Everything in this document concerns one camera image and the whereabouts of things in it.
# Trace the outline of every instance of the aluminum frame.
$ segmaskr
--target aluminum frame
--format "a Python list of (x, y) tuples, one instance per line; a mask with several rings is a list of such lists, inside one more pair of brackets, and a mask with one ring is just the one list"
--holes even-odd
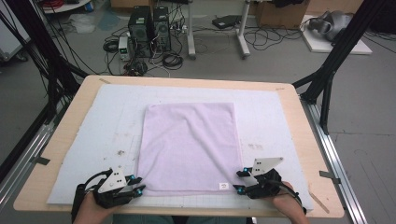
[(312, 128), (315, 129), (313, 131), (316, 132), (323, 159), (326, 159), (328, 168), (334, 174), (334, 177), (340, 180), (340, 184), (334, 185), (341, 194), (340, 196), (342, 196), (343, 203), (347, 208), (351, 221), (355, 224), (367, 224), (366, 217), (363, 214), (355, 192), (349, 183), (347, 173), (338, 157), (338, 153), (332, 143), (332, 139), (320, 126), (320, 112), (317, 105), (310, 105), (305, 101), (302, 101), (302, 105), (305, 110), (305, 114), (313, 126)]

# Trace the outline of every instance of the computer tower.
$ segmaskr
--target computer tower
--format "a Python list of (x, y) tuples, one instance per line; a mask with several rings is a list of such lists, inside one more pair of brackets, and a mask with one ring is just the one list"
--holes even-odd
[(155, 7), (152, 11), (157, 49), (171, 50), (171, 33), (169, 27), (168, 7)]
[(152, 51), (150, 44), (155, 37), (155, 32), (150, 7), (134, 7), (128, 22), (128, 29), (131, 35), (135, 57), (151, 57)]

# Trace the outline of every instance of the purple towel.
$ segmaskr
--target purple towel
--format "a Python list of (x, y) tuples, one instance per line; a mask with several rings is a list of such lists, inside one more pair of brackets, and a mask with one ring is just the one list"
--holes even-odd
[(148, 106), (137, 168), (145, 195), (234, 193), (241, 169), (233, 104)]

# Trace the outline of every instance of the hand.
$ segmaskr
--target hand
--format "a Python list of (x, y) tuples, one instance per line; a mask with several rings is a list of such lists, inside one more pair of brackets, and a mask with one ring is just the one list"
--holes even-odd
[[(293, 189), (289, 182), (283, 182), (283, 184)], [(266, 198), (265, 200), (271, 202), (279, 212), (288, 217), (292, 224), (309, 224), (303, 208), (284, 190), (281, 190), (275, 197)]]
[(105, 209), (98, 205), (91, 192), (87, 193), (78, 210), (74, 224), (100, 224), (120, 206)]

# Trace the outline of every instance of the wooden table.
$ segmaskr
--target wooden table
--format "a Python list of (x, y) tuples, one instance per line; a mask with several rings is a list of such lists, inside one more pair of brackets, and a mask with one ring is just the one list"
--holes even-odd
[[(319, 176), (319, 171), (327, 172), (328, 169), (321, 156), (299, 96), (292, 85), (284, 83), (108, 76), (89, 76), (85, 78), (42, 154), (42, 157), (49, 159), (50, 163), (48, 165), (38, 164), (35, 166), (14, 203), (16, 210), (65, 212), (71, 210), (71, 205), (47, 204), (47, 199), (56, 181), (64, 156), (76, 138), (79, 126), (89, 111), (99, 88), (106, 84), (277, 91), (300, 164), (304, 170), (304, 176), (308, 182), (309, 193), (314, 202), (314, 210), (307, 215), (309, 217), (342, 217), (344, 215), (343, 206), (332, 181), (329, 178)], [(281, 216), (278, 212), (254, 209), (169, 207), (122, 207), (120, 213), (228, 217)]]

